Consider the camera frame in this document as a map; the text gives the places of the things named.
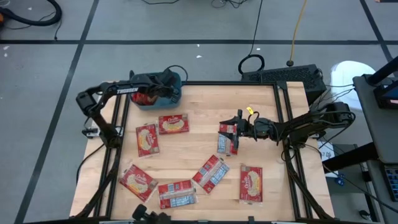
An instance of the black stand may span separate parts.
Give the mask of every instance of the black stand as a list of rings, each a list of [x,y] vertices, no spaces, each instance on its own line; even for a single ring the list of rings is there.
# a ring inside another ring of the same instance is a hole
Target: black stand
[[[377,154],[376,148],[374,147],[373,142],[371,142],[350,152],[346,152],[334,158],[323,161],[322,164],[331,171],[336,171],[348,166],[378,158],[379,156]],[[323,171],[326,174],[330,172],[325,168],[323,168]]]

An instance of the blue container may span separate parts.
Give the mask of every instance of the blue container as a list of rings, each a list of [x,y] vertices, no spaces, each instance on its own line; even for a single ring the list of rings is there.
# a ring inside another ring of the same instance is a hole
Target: blue container
[[[173,87],[178,90],[177,95],[177,102],[174,103],[172,98],[168,99],[166,97],[158,97],[153,105],[138,105],[137,103],[133,102],[140,110],[147,111],[147,110],[164,110],[164,109],[173,109],[180,106],[180,100],[182,96],[182,83],[181,77],[178,73],[172,72],[173,76],[176,78]]]

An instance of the white wire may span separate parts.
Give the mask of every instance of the white wire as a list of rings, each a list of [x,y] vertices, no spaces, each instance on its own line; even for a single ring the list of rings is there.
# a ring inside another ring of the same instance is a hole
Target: white wire
[[[10,0],[0,0],[0,7],[6,7],[6,6],[10,5],[10,3],[11,3]]]

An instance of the cracker package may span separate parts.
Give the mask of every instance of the cracker package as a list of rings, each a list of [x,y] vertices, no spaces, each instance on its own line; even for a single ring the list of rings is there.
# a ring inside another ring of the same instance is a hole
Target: cracker package
[[[195,188],[191,180],[184,180],[158,186],[160,208],[174,208],[197,202]]]
[[[239,201],[246,204],[262,203],[262,168],[241,165]]]
[[[187,114],[159,117],[159,134],[173,134],[187,131],[189,131]]]
[[[229,167],[224,160],[212,155],[192,179],[209,194],[227,171],[229,171]]]
[[[148,124],[136,128],[136,134],[139,157],[151,156],[160,152],[155,124]]]
[[[236,134],[236,126],[235,125],[220,124],[220,131],[224,132],[224,133]],[[222,134],[218,134],[217,152],[219,154],[224,154],[224,155],[227,155],[227,156],[237,155],[238,154],[238,150],[236,150],[234,148],[234,142],[231,141],[229,138],[225,137]]]
[[[143,202],[148,200],[157,185],[157,180],[135,165],[124,171],[123,177],[120,178],[119,182]]]

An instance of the wooden tabletop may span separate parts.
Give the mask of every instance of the wooden tabletop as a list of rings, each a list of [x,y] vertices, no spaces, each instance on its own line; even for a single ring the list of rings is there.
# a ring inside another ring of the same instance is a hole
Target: wooden tabletop
[[[308,112],[302,83],[288,83],[288,88],[293,115],[296,117]],[[283,93],[281,91],[279,93],[286,121]],[[114,100],[115,97],[111,98],[101,111],[109,122],[112,117]],[[151,177],[157,179],[159,184],[191,179],[207,159],[212,154],[216,154],[219,122],[235,116],[238,109],[242,109],[243,117],[247,118],[249,113],[245,108],[248,106],[254,111],[260,112],[261,117],[278,121],[271,86],[189,85],[183,87],[181,105],[173,110],[141,111],[130,104],[119,174],[131,163],[134,163]],[[188,114],[190,132],[161,135],[159,136],[160,154],[138,158],[136,127],[156,121],[159,116],[182,113]],[[94,151],[101,143],[98,138],[88,140],[85,156]],[[315,140],[308,140],[307,144],[317,147]],[[98,188],[104,152],[105,150],[102,149],[96,153],[81,168],[70,215],[80,212]],[[294,220],[292,200],[286,166],[280,158],[281,152],[282,145],[276,146],[276,143],[269,139],[256,142],[253,139],[240,138],[238,155],[224,157],[231,169],[211,194],[207,195],[203,189],[197,187],[198,203],[161,210],[159,195],[156,191],[144,205],[149,212],[165,212],[171,215],[173,220],[246,221],[248,216],[254,216],[256,221],[292,221]],[[325,211],[334,216],[319,153],[308,147],[301,150],[301,155],[309,191]],[[239,203],[239,167],[241,164],[262,167],[262,206]],[[297,192],[301,204],[301,216],[304,217],[302,194],[298,188]],[[108,193],[106,192],[103,197],[105,200],[101,206],[101,214],[104,214]],[[142,203],[140,199],[118,183],[111,218],[131,219],[134,209],[140,203]]]

